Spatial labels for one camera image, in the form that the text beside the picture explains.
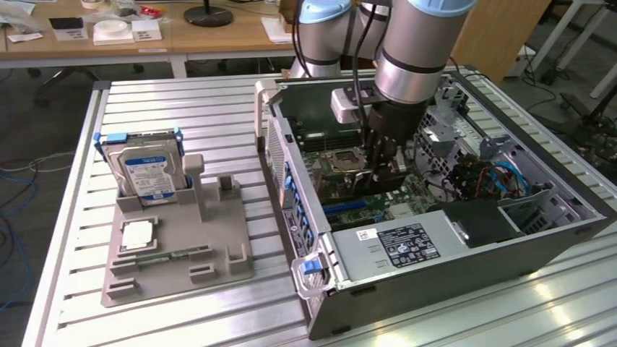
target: desk lamp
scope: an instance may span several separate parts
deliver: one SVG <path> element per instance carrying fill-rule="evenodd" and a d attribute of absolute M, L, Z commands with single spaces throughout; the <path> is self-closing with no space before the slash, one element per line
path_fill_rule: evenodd
<path fill-rule="evenodd" d="M 204 6 L 192 7 L 184 12 L 184 19 L 200 27 L 221 27 L 232 22 L 233 13 L 211 6 L 211 0 L 204 0 Z"/>

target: metal table surface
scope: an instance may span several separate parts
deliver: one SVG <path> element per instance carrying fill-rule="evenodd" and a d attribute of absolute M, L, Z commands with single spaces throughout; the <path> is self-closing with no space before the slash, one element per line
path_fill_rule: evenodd
<path fill-rule="evenodd" d="M 92 92 L 24 346 L 614 346 L 614 225 L 529 276 L 335 338 L 307 339 L 253 144 L 253 85 L 275 77 L 113 82 L 111 89 Z M 471 79 L 617 208 L 613 184 L 491 82 Z M 469 115 L 489 135 L 503 132 L 477 105 L 471 105 Z M 256 275 L 243 282 L 107 309 L 100 291 L 116 182 L 92 147 L 92 133 L 169 127 L 183 129 L 187 152 L 204 155 L 203 181 L 233 173 L 241 182 Z"/>

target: hard drive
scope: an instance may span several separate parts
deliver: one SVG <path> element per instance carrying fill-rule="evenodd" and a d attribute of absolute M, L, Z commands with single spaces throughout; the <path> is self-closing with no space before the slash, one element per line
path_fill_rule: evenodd
<path fill-rule="evenodd" d="M 176 201 L 176 190 L 188 187 L 183 172 L 183 133 L 160 132 L 108 134 L 95 147 L 109 164 L 123 197 L 139 196 L 144 206 Z"/>

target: hard drive label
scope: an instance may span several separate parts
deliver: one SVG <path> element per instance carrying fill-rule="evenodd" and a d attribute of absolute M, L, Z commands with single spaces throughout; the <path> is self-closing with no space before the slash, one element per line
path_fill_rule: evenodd
<path fill-rule="evenodd" d="M 440 257 L 440 252 L 421 224 L 380 231 L 377 236 L 396 267 L 405 267 Z"/>
<path fill-rule="evenodd" d="M 159 200 L 173 195 L 176 190 L 172 175 L 165 172 L 167 158 L 164 156 L 128 159 L 124 163 L 139 197 Z"/>

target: tape roll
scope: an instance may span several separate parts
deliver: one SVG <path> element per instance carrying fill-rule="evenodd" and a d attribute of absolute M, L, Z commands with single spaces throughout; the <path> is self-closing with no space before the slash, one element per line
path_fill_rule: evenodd
<path fill-rule="evenodd" d="M 81 0 L 81 7 L 84 9 L 99 9 L 105 3 L 105 0 Z"/>

